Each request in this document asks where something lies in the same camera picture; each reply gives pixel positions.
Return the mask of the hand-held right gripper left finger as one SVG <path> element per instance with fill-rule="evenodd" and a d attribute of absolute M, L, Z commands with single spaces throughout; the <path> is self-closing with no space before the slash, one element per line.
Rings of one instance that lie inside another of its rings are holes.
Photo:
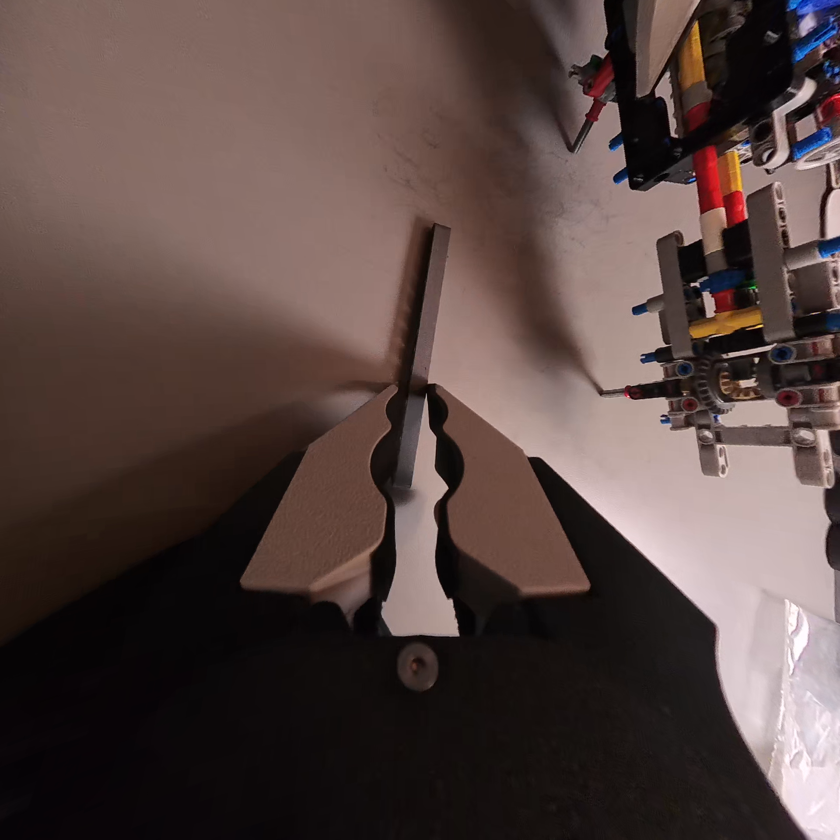
<path fill-rule="evenodd" d="M 308 446 L 240 578 L 245 591 L 331 602 L 349 622 L 372 598 L 387 502 L 371 460 L 396 394 L 389 385 Z"/>

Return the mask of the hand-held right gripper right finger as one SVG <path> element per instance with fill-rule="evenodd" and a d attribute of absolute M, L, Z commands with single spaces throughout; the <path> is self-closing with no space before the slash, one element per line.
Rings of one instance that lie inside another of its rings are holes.
<path fill-rule="evenodd" d="M 427 388 L 437 474 L 436 570 L 458 630 L 481 634 L 525 602 L 589 593 L 591 583 L 529 457 L 439 384 Z"/>

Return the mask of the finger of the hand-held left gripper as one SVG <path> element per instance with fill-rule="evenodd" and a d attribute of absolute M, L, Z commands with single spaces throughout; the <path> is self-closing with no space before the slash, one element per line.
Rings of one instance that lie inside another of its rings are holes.
<path fill-rule="evenodd" d="M 693 22 L 699 1 L 624 1 L 628 44 L 635 61 L 635 93 L 650 93 Z"/>

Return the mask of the thin grey lego beam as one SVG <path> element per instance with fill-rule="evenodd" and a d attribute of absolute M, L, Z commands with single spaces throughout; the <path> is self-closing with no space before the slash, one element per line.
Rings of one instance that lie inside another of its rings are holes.
<path fill-rule="evenodd" d="M 410 490 L 413 486 L 450 236 L 450 227 L 435 223 L 425 232 L 423 241 L 422 269 L 408 321 L 405 360 L 398 384 L 398 408 L 393 425 L 398 432 L 398 442 L 392 484 L 399 490 Z"/>

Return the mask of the lego technic vehicle model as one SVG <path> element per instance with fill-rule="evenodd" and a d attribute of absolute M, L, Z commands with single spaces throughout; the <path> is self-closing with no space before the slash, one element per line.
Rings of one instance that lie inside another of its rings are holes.
<path fill-rule="evenodd" d="M 700 236 L 656 244 L 661 292 L 633 308 L 664 346 L 658 381 L 623 394 L 667 405 L 702 473 L 730 447 L 786 448 L 807 487 L 838 479 L 838 2 L 700 2 L 650 93 L 635 93 L 622 2 L 604 2 L 605 53 L 572 66 L 591 100 L 577 152 L 607 104 L 624 153 L 613 182 L 696 190 Z"/>

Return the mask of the black lego tire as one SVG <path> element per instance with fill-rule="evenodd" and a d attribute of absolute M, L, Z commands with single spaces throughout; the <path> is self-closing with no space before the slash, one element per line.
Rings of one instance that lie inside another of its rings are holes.
<path fill-rule="evenodd" d="M 824 491 L 824 508 L 828 519 L 826 560 L 833 571 L 834 621 L 839 623 L 839 479 L 834 487 Z"/>

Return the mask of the clear plastic bag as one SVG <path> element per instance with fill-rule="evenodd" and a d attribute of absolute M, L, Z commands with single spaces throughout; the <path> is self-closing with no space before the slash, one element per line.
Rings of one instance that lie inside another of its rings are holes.
<path fill-rule="evenodd" d="M 839 626 L 762 595 L 749 648 L 749 742 L 804 834 L 839 838 Z"/>

